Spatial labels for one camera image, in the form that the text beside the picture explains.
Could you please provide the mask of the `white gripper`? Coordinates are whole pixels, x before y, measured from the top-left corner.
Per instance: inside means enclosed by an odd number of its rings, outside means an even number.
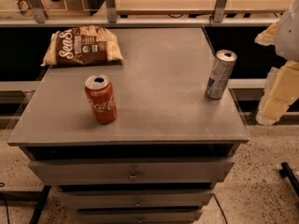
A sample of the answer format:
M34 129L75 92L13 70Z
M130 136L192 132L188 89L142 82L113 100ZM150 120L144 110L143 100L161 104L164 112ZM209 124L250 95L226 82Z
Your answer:
M279 121L299 99L299 0L294 0L279 22L259 33L255 42L262 46L275 44L276 54L287 61L272 67L267 75L256 120L262 125Z

